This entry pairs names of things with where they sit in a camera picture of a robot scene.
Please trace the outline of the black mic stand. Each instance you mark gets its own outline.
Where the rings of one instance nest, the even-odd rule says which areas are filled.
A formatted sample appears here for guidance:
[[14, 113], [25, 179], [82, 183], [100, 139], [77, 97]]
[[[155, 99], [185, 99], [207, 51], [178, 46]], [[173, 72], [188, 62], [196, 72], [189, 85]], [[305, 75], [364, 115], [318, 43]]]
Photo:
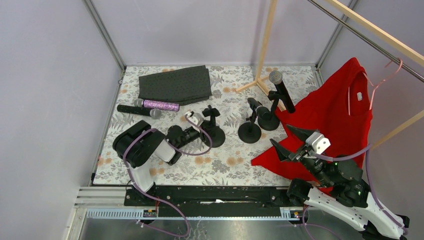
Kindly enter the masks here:
[[280, 101], [280, 95], [276, 91], [269, 91], [268, 93], [268, 99], [272, 101], [271, 108], [268, 112], [265, 112], [265, 107], [262, 106], [259, 108], [260, 113], [258, 113], [258, 125], [266, 130], [266, 131], [274, 131], [276, 130], [279, 125], [280, 121], [277, 118], [275, 112], [278, 108], [278, 103]]
[[208, 137], [204, 133], [200, 133], [201, 141], [206, 146], [211, 146], [212, 148], [222, 146], [226, 140], [226, 136], [224, 131], [216, 123], [216, 117], [221, 115], [220, 112], [211, 105], [208, 105], [207, 108], [202, 111], [202, 114], [205, 118], [209, 117], [209, 120], [204, 119], [200, 126], [210, 136], [212, 144], [210, 144]]
[[257, 112], [253, 110], [251, 116], [246, 119], [246, 122], [239, 126], [237, 134], [242, 142], [254, 144], [261, 138], [262, 130], [256, 124], [257, 117]]

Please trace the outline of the black microphone silver grille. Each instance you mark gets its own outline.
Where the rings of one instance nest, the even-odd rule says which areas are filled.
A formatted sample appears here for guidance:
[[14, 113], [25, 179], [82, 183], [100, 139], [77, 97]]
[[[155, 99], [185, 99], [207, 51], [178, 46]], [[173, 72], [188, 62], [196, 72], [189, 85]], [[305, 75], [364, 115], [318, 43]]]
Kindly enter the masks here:
[[290, 113], [294, 113], [296, 111], [295, 105], [289, 95], [289, 92], [283, 82], [283, 74], [278, 70], [273, 70], [269, 73], [268, 76], [269, 81], [275, 85], [277, 93], [282, 96], [282, 102], [285, 106], [285, 109]]

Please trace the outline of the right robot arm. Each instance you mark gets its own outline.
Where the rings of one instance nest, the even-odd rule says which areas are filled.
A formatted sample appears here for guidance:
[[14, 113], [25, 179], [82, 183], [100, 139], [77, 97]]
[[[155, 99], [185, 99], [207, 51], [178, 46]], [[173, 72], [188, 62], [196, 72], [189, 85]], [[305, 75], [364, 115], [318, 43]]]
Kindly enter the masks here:
[[363, 154], [364, 150], [332, 158], [323, 154], [331, 142], [318, 130], [292, 125], [287, 128], [303, 145], [291, 152], [271, 139], [279, 160], [300, 163], [321, 187], [331, 188], [326, 194], [308, 181], [294, 178], [286, 191], [293, 204], [312, 206], [331, 214], [358, 231], [365, 240], [406, 238], [410, 219], [391, 212], [376, 197], [370, 184], [363, 180], [363, 170], [354, 157]]

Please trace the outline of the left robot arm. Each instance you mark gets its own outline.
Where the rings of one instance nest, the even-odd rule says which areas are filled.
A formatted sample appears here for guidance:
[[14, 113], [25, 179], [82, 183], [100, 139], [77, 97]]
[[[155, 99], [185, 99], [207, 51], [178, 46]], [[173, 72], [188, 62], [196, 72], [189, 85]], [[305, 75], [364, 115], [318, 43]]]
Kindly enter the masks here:
[[150, 174], [150, 158], [155, 156], [173, 165], [182, 156], [182, 147], [201, 138], [210, 149], [213, 147], [213, 138], [203, 127], [194, 125], [183, 130], [173, 125], [164, 134], [141, 120], [118, 135], [112, 148], [124, 161], [135, 189], [147, 193], [155, 185]]

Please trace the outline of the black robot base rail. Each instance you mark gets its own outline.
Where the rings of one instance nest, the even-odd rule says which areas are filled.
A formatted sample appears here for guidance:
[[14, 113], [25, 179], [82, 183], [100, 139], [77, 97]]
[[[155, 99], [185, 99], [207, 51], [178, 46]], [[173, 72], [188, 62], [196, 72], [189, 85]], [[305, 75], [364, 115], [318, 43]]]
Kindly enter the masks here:
[[289, 210], [291, 216], [301, 213], [305, 206], [293, 203], [287, 190], [275, 186], [156, 185], [149, 190], [154, 197], [150, 199], [131, 187], [126, 189], [124, 206], [146, 207], [162, 218], [272, 218], [281, 217], [282, 210]]

